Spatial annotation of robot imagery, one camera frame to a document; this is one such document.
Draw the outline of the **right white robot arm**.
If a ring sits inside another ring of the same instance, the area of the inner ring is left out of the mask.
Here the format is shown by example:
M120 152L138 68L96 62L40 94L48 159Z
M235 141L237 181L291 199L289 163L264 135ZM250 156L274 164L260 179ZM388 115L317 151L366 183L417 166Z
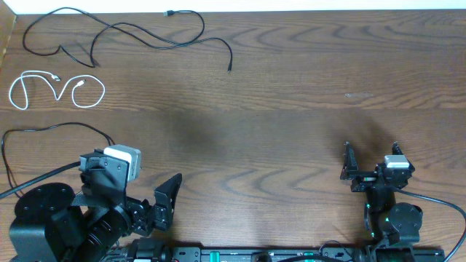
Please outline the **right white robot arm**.
M406 202L396 202L395 191L408 185L415 171L399 145L384 157L373 171L359 169L350 143L344 144L344 164L340 178L351 182L352 192L366 195L365 225L373 242L355 250L354 261L415 261L413 243L420 239L422 209Z

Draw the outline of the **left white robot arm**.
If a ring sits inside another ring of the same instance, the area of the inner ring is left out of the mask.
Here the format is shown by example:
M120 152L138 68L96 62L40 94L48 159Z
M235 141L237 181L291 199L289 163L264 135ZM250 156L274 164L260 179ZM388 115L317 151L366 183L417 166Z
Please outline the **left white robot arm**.
M14 261L100 261L120 238L167 231L173 223L182 175L154 190L155 204L123 190L94 188L75 194L65 183L47 183L15 205L9 238Z

